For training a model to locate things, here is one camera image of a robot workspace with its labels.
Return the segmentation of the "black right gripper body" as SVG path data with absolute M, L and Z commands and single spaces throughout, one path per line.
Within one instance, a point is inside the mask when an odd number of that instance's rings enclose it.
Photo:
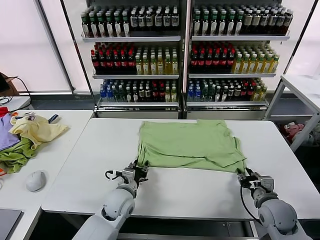
M 249 189 L 251 192 L 261 187 L 261 180 L 259 178 L 246 178 L 243 180 L 243 187 Z

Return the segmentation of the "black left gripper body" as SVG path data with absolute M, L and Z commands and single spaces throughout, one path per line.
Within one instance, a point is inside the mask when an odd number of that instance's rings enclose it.
M 142 167 L 138 166 L 137 169 L 134 170 L 134 181 L 137 184 L 146 182 L 148 180 L 147 175 L 148 175 L 148 172 L 143 172 Z

